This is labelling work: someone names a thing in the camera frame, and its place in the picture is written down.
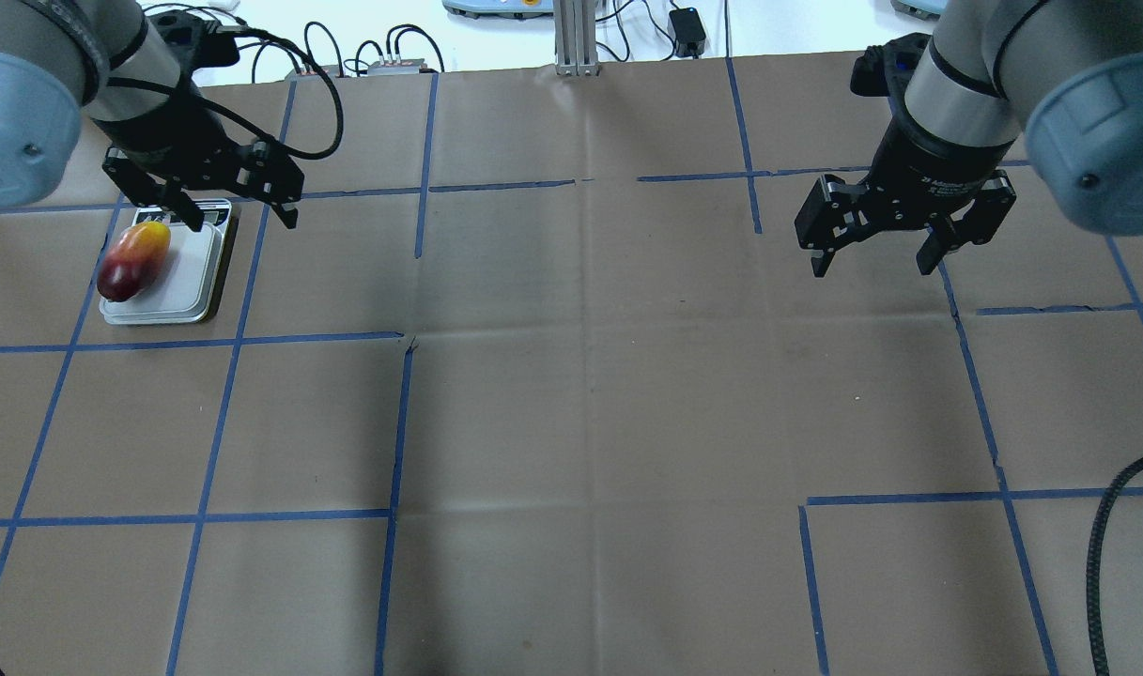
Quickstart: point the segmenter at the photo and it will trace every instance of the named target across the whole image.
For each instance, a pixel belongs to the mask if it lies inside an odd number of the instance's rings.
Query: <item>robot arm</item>
[[[289,154],[331,153],[339,127],[326,153],[229,140],[192,73],[237,63],[234,38],[245,34],[263,35],[189,13],[147,18],[134,0],[0,0],[0,206],[57,188],[81,108],[112,140],[103,169],[134,204],[163,206],[198,230],[202,214],[183,190],[229,190],[295,226],[304,174]]]
[[[933,39],[869,48],[850,89],[887,96],[893,121],[866,178],[824,175],[796,218],[816,277],[837,249],[886,230],[930,231],[924,275],[986,244],[1014,204],[997,166],[1023,125],[1070,220],[1143,233],[1143,0],[953,0]]]

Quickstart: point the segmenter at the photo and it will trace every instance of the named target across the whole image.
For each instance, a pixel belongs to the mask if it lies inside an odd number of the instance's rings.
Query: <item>blue tape line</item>
[[[315,333],[299,335],[261,335],[261,337],[243,337],[245,345],[278,345],[279,343],[337,343],[343,341],[392,341],[402,339],[402,333],[394,331],[373,331],[373,333]]]
[[[769,172],[772,178],[782,178],[785,175],[801,175],[802,173],[834,173],[834,172],[853,172],[853,170],[872,170],[869,166],[858,167],[815,167],[815,168],[804,168],[804,170],[774,170]]]
[[[751,196],[751,218],[756,220],[756,234],[764,234],[764,216],[759,212],[759,193],[756,192],[756,178],[746,178],[746,192]]]
[[[211,341],[161,341],[154,343],[89,343],[78,345],[78,352],[126,352],[134,350],[183,350],[192,348],[227,348],[233,343],[231,337],[216,337]]]
[[[927,503],[983,503],[1000,500],[997,491],[969,493],[898,493],[894,495],[817,495],[806,500],[807,506],[898,506]]]
[[[46,440],[49,437],[49,427],[53,427],[53,417],[57,411],[57,401],[61,400],[61,390],[66,383],[66,374],[70,373],[70,363],[74,358],[74,345],[78,344],[79,335],[82,334],[82,325],[87,321],[87,309],[91,307],[95,296],[95,275],[98,275],[99,265],[103,264],[103,252],[107,248],[107,237],[115,230],[117,220],[120,218],[120,200],[112,205],[112,218],[107,223],[107,231],[104,232],[103,244],[99,245],[98,256],[95,257],[95,265],[91,269],[91,277],[87,279],[87,292],[82,294],[82,303],[78,308],[78,319],[74,323],[74,331],[66,345],[66,353],[61,360],[61,371],[57,372],[57,381],[53,385],[53,393],[49,396],[49,405],[46,407],[45,419],[41,421],[41,432],[38,434],[38,443],[33,450],[33,458],[29,461],[29,468],[24,475],[24,484],[21,486],[21,495],[16,500],[16,509],[13,510],[13,525],[8,526],[8,535],[3,539],[3,547],[0,549],[0,580],[3,578],[3,568],[8,566],[8,555],[13,551],[13,542],[16,540],[16,523],[24,515],[24,506],[29,500],[29,492],[33,488],[33,480],[38,475],[38,467],[45,453]]]
[[[424,217],[430,205],[430,164],[433,162],[433,127],[438,111],[438,73],[431,75],[430,111],[424,126],[424,158],[421,164],[421,204],[417,205],[417,242],[413,256],[419,259],[424,253]]]
[[[318,511],[263,511],[209,514],[207,523],[343,522],[352,518],[387,518],[386,509],[330,509]]]
[[[392,467],[391,514],[387,515],[387,541],[383,544],[383,576],[378,586],[378,628],[375,631],[375,676],[383,676],[383,652],[387,649],[387,601],[392,593],[392,564],[395,559],[395,520],[400,509],[400,479],[403,476],[403,439],[408,431],[408,392],[413,389],[413,353],[403,352],[400,376],[400,409],[395,417],[395,464]]]
[[[287,89],[287,105],[282,114],[282,125],[279,127],[279,141],[287,137],[288,125],[291,124],[291,111],[296,103],[296,82]],[[202,540],[202,526],[205,526],[208,514],[208,501],[211,498],[211,485],[216,476],[216,461],[219,458],[219,444],[224,439],[224,423],[229,419],[229,403],[232,401],[233,381],[237,380],[237,364],[241,358],[241,342],[245,337],[246,320],[250,316],[250,303],[254,299],[254,280],[258,273],[258,262],[262,261],[262,245],[266,240],[266,220],[271,216],[271,208],[262,207],[262,218],[258,222],[258,233],[254,240],[254,256],[250,259],[250,272],[245,279],[245,295],[241,299],[241,312],[237,320],[237,334],[233,337],[233,351],[229,357],[229,373],[224,377],[224,393],[219,399],[219,412],[216,414],[216,428],[211,448],[208,453],[208,467],[202,477],[202,488],[199,491],[199,507],[194,527],[192,530],[192,548],[187,552],[186,572],[183,574],[183,591],[179,594],[179,607],[175,617],[175,633],[171,634],[171,651],[166,660],[166,676],[175,676],[177,662],[179,662],[179,646],[183,643],[183,626],[186,623],[187,605],[192,599],[192,586],[194,583],[194,568],[199,560],[199,542]]]
[[[0,217],[3,215],[13,214],[51,214],[61,212],[106,212],[109,209],[115,208],[115,201],[109,205],[64,205],[57,207],[3,207],[0,208]],[[126,206],[131,206],[121,197],[120,208],[125,209]]]
[[[0,345],[0,355],[35,355],[40,352],[65,352],[70,345]]]
[[[563,181],[520,181],[519,183],[477,183],[469,185],[434,185],[430,192],[474,192],[477,190],[523,190],[528,188],[559,188],[575,185],[574,178]]]
[[[334,197],[379,197],[416,196],[419,188],[371,188],[368,190],[328,190],[327,192],[304,192],[302,200],[330,200]]]
[[[1130,277],[1129,270],[1126,269],[1126,261],[1121,257],[1121,249],[1118,249],[1118,244],[1113,237],[1106,237],[1104,242],[1109,246],[1109,253],[1113,255],[1113,262],[1118,265],[1118,272],[1121,273],[1121,280],[1129,293],[1130,302],[1134,302],[1136,305],[1138,320],[1143,321],[1143,300],[1138,297],[1138,287],[1135,286],[1134,278]]]
[[[21,527],[49,526],[159,526],[167,523],[194,523],[193,514],[146,516],[38,516],[18,519]]]
[[[972,347],[967,342],[967,331],[962,326],[959,317],[959,303],[954,296],[954,287],[951,286],[951,276],[943,262],[940,263],[940,273],[943,276],[943,287],[948,295],[948,303],[951,309],[951,319],[959,334],[959,350],[962,351],[962,364],[967,369],[967,381],[972,384],[972,392],[976,399],[976,411],[980,414],[980,424],[984,431],[984,443],[988,445],[989,456],[993,460],[993,470],[997,472],[997,485],[1001,492],[1001,506],[1005,508],[1005,518],[1008,522],[1009,535],[1014,540],[1014,552],[1018,558],[1018,566],[1022,570],[1022,583],[1025,586],[1026,599],[1030,601],[1030,614],[1034,618],[1036,631],[1039,633],[1039,644],[1042,647],[1042,658],[1047,662],[1049,676],[1060,676],[1060,668],[1056,665],[1056,652],[1052,650],[1050,637],[1047,633],[1047,620],[1042,615],[1042,606],[1039,603],[1039,591],[1034,586],[1034,575],[1030,572],[1030,557],[1026,556],[1025,543],[1022,542],[1022,527],[1018,526],[1017,512],[1014,510],[1014,501],[1009,499],[1009,484],[1005,478],[1005,470],[999,462],[997,436],[993,432],[992,421],[988,417],[988,404],[984,403],[984,392],[980,385],[980,376],[976,373],[976,363],[972,356]]]
[[[1120,305],[1047,305],[1045,308],[1005,307],[1005,308],[981,308],[976,311],[978,317],[1008,317],[1026,316],[1026,313],[1069,313],[1069,312],[1122,312],[1134,311],[1137,307],[1134,303]]]
[[[738,92],[738,77],[734,72],[734,59],[726,56],[725,59],[726,71],[729,72],[729,90],[734,94],[734,110],[735,116],[738,117],[738,136],[742,138],[742,161],[746,166],[746,172],[754,170],[754,164],[751,162],[751,138],[746,134],[746,116],[742,112],[742,94]],[[759,209],[759,196],[756,192],[756,178],[752,175],[746,176],[746,192],[751,197],[751,221],[756,224],[756,234],[764,234],[764,216],[760,215]]]
[[[1104,488],[1039,488],[1009,492],[1009,498],[1015,501],[1057,501],[1069,500],[1069,498],[1100,498],[1101,495],[1104,495]],[[1143,496],[1143,486],[1122,488],[1121,495]]]
[[[817,570],[813,564],[813,539],[808,535],[808,514],[800,510],[800,551],[804,552],[804,580],[808,586],[808,610],[813,612],[813,637],[817,645],[817,670],[830,676],[830,658],[825,654],[825,629],[821,621],[821,598],[817,595]]]
[[[672,175],[640,175],[639,183],[678,183],[679,181],[727,181],[769,176],[769,170],[726,170],[719,173],[672,173]]]
[[[343,519],[387,518],[390,509],[331,509],[314,511],[255,511],[205,515],[206,523],[257,522],[343,522]],[[123,516],[35,516],[21,519],[0,518],[0,527],[49,526],[161,526],[186,525],[198,520],[194,514],[147,514]]]

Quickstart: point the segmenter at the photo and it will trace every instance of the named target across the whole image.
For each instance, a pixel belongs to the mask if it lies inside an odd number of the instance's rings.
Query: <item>brown cardboard surface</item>
[[[342,81],[299,228],[241,205],[198,326],[99,319],[98,175],[0,210],[5,670],[72,673],[64,625],[99,676],[1085,670],[1143,239],[1010,166],[948,270],[890,233],[813,278],[814,170],[888,120],[853,59]],[[317,82],[208,94],[328,142]],[[1103,584],[1143,674],[1132,506]]]

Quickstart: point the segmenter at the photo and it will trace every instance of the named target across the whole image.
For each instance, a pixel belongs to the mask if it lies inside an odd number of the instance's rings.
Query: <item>red and yellow mango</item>
[[[158,279],[166,253],[171,247],[171,229],[155,220],[135,223],[103,254],[95,287],[99,295],[120,303],[136,296]]]

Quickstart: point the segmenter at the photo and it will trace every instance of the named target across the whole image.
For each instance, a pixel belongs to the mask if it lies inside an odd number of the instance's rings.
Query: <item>grid of blue tape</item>
[[[737,73],[735,73],[734,61],[729,57],[725,59],[726,72],[729,77],[730,93],[734,96],[735,106],[735,119],[737,119],[740,142],[742,143],[743,151],[743,170],[734,172],[717,172],[717,173],[690,173],[690,175],[641,175],[637,176],[637,181],[640,183],[676,183],[676,181],[728,181],[728,180],[743,180],[746,181],[749,200],[751,200],[751,223],[754,226],[756,234],[762,234],[762,217],[759,207],[759,197],[756,193],[756,178],[778,178],[778,176],[786,175],[815,175],[815,173],[823,172],[856,172],[856,170],[868,170],[868,166],[842,166],[842,167],[809,167],[809,168],[793,168],[793,170],[756,170],[752,165],[751,158],[751,142],[749,141],[746,133],[746,121],[745,114],[743,112],[742,95],[740,94],[740,82]],[[291,83],[291,88],[288,90],[287,96],[287,111],[283,114],[282,128],[280,128],[280,138],[285,137],[287,134],[287,126],[289,119],[291,119],[293,102],[295,102],[296,85]],[[520,189],[544,189],[544,188],[559,188],[563,185],[576,184],[577,181],[591,181],[590,178],[581,180],[563,180],[563,181],[519,181],[519,183],[493,183],[493,184],[465,184],[465,185],[431,185],[430,184],[430,160],[432,160],[433,153],[433,134],[434,134],[434,109],[438,102],[438,74],[432,75],[432,82],[430,82],[430,105],[429,105],[429,119],[425,124],[425,137],[424,137],[424,162],[422,164],[422,180],[421,185],[416,188],[387,188],[387,189],[369,189],[369,190],[355,190],[355,191],[323,191],[323,192],[305,192],[304,200],[326,200],[326,198],[336,197],[384,197],[384,196],[419,196],[419,206],[417,213],[417,228],[416,228],[416,248],[415,255],[421,257],[424,253],[424,226],[426,217],[426,202],[429,201],[430,193],[439,192],[463,192],[463,191],[483,191],[483,190],[520,190]],[[1028,162],[1024,160],[1006,161],[1004,166],[1026,166]],[[67,212],[67,210],[112,210],[112,222],[109,225],[109,232],[115,226],[117,218],[119,217],[120,210],[125,207],[131,207],[131,205],[125,204],[125,201],[117,201],[114,205],[79,205],[79,206],[65,206],[65,207],[22,207],[11,209],[0,209],[0,214],[25,214],[25,213],[46,213],[46,212]],[[403,356],[403,372],[402,381],[400,381],[400,399],[399,399],[399,413],[397,419],[397,440],[395,440],[395,454],[394,454],[394,466],[392,471],[392,488],[390,504],[386,509],[361,509],[361,510],[322,510],[322,511],[282,511],[282,512],[250,512],[250,514],[215,514],[208,512],[208,501],[210,496],[211,479],[215,475],[216,459],[218,458],[219,442],[224,434],[224,419],[226,419],[229,398],[232,393],[233,380],[237,373],[238,359],[240,359],[240,350],[243,345],[250,345],[250,343],[303,343],[303,342],[336,342],[336,341],[376,341],[377,339],[401,339],[403,335],[400,333],[331,333],[331,334],[298,334],[298,335],[271,335],[270,337],[246,337],[245,336],[245,321],[249,316],[250,300],[254,291],[254,280],[257,275],[258,260],[261,256],[263,234],[266,230],[266,218],[267,212],[265,208],[262,210],[262,218],[258,223],[257,240],[254,248],[254,257],[250,265],[249,278],[246,281],[245,287],[245,299],[241,303],[240,320],[238,321],[237,335],[232,339],[215,339],[214,341],[171,341],[161,343],[79,343],[78,337],[81,334],[82,323],[86,320],[87,308],[89,307],[90,300],[93,299],[93,292],[87,288],[87,294],[85,295],[85,301],[82,301],[81,310],[79,311],[78,323],[74,326],[74,333],[71,335],[70,342],[65,345],[18,345],[18,347],[0,347],[0,353],[26,353],[26,352],[65,352],[65,359],[63,368],[61,368],[59,377],[57,377],[55,392],[49,401],[48,411],[42,423],[41,434],[39,436],[38,446],[35,446],[34,456],[31,459],[29,471],[25,475],[24,485],[21,491],[21,496],[17,500],[16,510],[14,510],[13,518],[0,518],[0,527],[8,528],[8,535],[5,536],[3,547],[0,552],[0,576],[3,572],[3,566],[8,560],[8,551],[11,548],[14,535],[19,527],[42,527],[42,526],[119,526],[119,525],[194,525],[194,531],[192,534],[192,549],[190,549],[189,564],[184,576],[184,586],[181,594],[179,612],[176,617],[175,635],[173,635],[171,641],[171,654],[167,660],[167,676],[171,676],[175,673],[177,650],[179,650],[182,633],[184,621],[186,619],[186,612],[190,602],[190,595],[192,595],[192,579],[194,573],[194,564],[198,560],[198,549],[199,542],[201,542],[202,527],[207,523],[235,523],[235,522],[309,522],[309,519],[347,519],[347,518],[383,518],[387,522],[387,538],[385,543],[385,551],[383,551],[383,573],[382,573],[382,587],[379,587],[379,606],[378,606],[378,620],[376,630],[376,642],[375,642],[375,665],[374,673],[376,675],[382,675],[383,669],[383,654],[385,654],[386,638],[387,638],[387,607],[390,606],[391,598],[391,580],[392,580],[392,566],[394,559],[394,544],[395,544],[395,527],[397,527],[397,512],[399,509],[399,493],[400,483],[402,483],[403,475],[403,444],[405,444],[405,428],[407,428],[408,422],[408,390],[409,382],[411,382],[413,372],[413,359],[415,345],[409,347],[405,351]],[[1093,307],[1093,305],[1055,305],[1048,308],[1029,308],[1029,307],[1005,307],[1005,308],[983,308],[978,309],[978,316],[984,317],[996,317],[996,316],[1028,316],[1028,313],[1045,313],[1045,312],[1137,312],[1140,319],[1143,324],[1143,301],[1138,295],[1137,287],[1135,286],[1133,278],[1130,278],[1129,271],[1126,269],[1124,256],[1119,252],[1117,244],[1112,239],[1108,240],[1109,252],[1113,255],[1118,270],[1124,277],[1126,288],[1128,288],[1130,295],[1130,303],[1109,305],[1109,307]],[[1044,658],[1047,663],[1048,673],[1050,676],[1057,676],[1060,670],[1057,670],[1055,653],[1052,651],[1050,641],[1046,629],[1046,621],[1044,620],[1042,609],[1040,609],[1040,603],[1038,594],[1036,594],[1033,574],[1030,573],[1030,564],[1026,559],[1025,546],[1022,540],[1021,531],[1017,525],[1017,516],[1014,514],[1014,501],[1036,501],[1036,500],[1068,500],[1068,498],[1096,498],[1101,496],[1103,488],[1065,488],[1065,490],[1040,490],[1040,491],[1010,491],[1008,487],[1008,480],[1006,479],[1005,472],[997,462],[997,443],[996,437],[992,431],[991,420],[988,417],[988,407],[984,406],[983,392],[980,388],[978,376],[976,374],[975,360],[973,358],[972,348],[967,342],[967,333],[962,326],[961,316],[959,316],[959,308],[957,304],[954,291],[951,284],[950,276],[944,265],[940,267],[941,277],[943,277],[945,292],[948,292],[948,299],[950,302],[951,317],[954,321],[954,327],[959,334],[959,341],[961,341],[962,355],[965,355],[965,364],[967,367],[967,376],[969,376],[970,387],[976,398],[977,409],[981,419],[981,423],[984,431],[984,439],[988,443],[989,456],[993,462],[997,478],[998,478],[998,491],[989,492],[969,492],[969,493],[913,493],[912,495],[821,495],[808,498],[806,506],[800,506],[799,508],[799,525],[800,525],[800,542],[802,542],[804,550],[804,567],[806,568],[806,580],[808,586],[808,603],[810,603],[814,634],[816,637],[816,651],[817,651],[817,663],[820,665],[820,671],[824,676],[830,675],[830,660],[828,651],[825,651],[825,638],[824,638],[824,621],[823,621],[823,607],[821,607],[820,598],[820,586],[816,579],[816,566],[814,563],[814,552],[810,532],[808,531],[808,508],[817,508],[817,506],[872,506],[872,504],[927,504],[927,503],[976,503],[976,501],[1000,501],[1004,504],[1005,516],[1008,519],[1009,533],[1014,539],[1014,550],[1017,552],[1018,565],[1022,568],[1022,576],[1026,589],[1028,601],[1030,601],[1031,612],[1033,612],[1036,631],[1039,634],[1040,646],[1042,647]],[[232,349],[232,356],[229,360],[229,375],[226,384],[224,384],[223,403],[219,407],[218,422],[216,422],[216,429],[214,434],[214,445],[211,445],[211,453],[208,461],[208,467],[206,471],[205,486],[202,487],[201,498],[199,498],[199,507],[197,514],[181,514],[181,515],[135,515],[135,516],[82,516],[82,517],[22,517],[24,503],[27,498],[27,492],[33,484],[34,472],[38,469],[38,464],[41,458],[41,451],[45,445],[45,439],[48,434],[49,423],[55,414],[57,406],[57,399],[61,397],[61,387],[65,382],[66,372],[70,367],[71,359],[73,355],[82,351],[112,351],[112,350],[154,350],[154,349],[189,349],[189,348],[205,348],[205,347],[229,347]],[[1125,495],[1143,495],[1143,487],[1128,488]]]
[[[1047,312],[1136,312],[1143,326],[1143,300],[1135,286],[1134,278],[1130,277],[1126,267],[1124,255],[1118,249],[1117,242],[1106,238],[1106,247],[1117,265],[1118,273],[1124,279],[1126,291],[1130,296],[1130,303],[1094,307],[1094,305],[1053,305],[1048,308],[983,308],[976,313],[980,317],[1009,317],[1009,316],[1036,316],[1036,313]],[[810,496],[806,500],[806,506],[800,506],[800,547],[804,550],[804,566],[806,566],[806,583],[808,586],[808,603],[813,612],[814,633],[816,636],[817,665],[824,676],[830,676],[830,658],[825,651],[825,634],[823,622],[823,607],[821,607],[820,587],[817,586],[817,574],[814,564],[814,551],[810,532],[808,531],[808,508],[817,506],[886,506],[886,504],[935,504],[935,503],[977,503],[978,501],[999,501],[1004,507],[1006,522],[1008,523],[1009,535],[1014,542],[1014,552],[1017,555],[1018,566],[1022,573],[1023,586],[1025,587],[1026,599],[1030,603],[1031,615],[1034,619],[1036,633],[1038,633],[1040,650],[1042,650],[1047,673],[1050,676],[1060,675],[1060,665],[1056,662],[1055,650],[1052,649],[1050,637],[1047,631],[1047,623],[1036,590],[1034,575],[1030,570],[1030,558],[1026,556],[1025,543],[1022,539],[1022,531],[1018,527],[1017,514],[1014,510],[1016,501],[1053,501],[1072,500],[1072,498],[1100,498],[1104,488],[1050,488],[1014,491],[1008,487],[1004,467],[998,463],[997,438],[993,432],[992,421],[989,420],[988,406],[984,403],[983,388],[980,384],[980,376],[976,372],[976,364],[972,351],[972,345],[967,341],[967,331],[962,326],[962,317],[959,313],[959,305],[954,294],[954,287],[944,264],[940,265],[940,273],[943,277],[943,286],[950,304],[951,319],[954,323],[956,332],[959,335],[962,358],[967,368],[967,381],[975,397],[981,427],[984,434],[984,443],[988,446],[989,458],[992,460],[997,475],[997,491],[981,491],[967,493],[902,493],[901,495],[820,495]],[[1143,486],[1124,491],[1124,495],[1143,496]]]

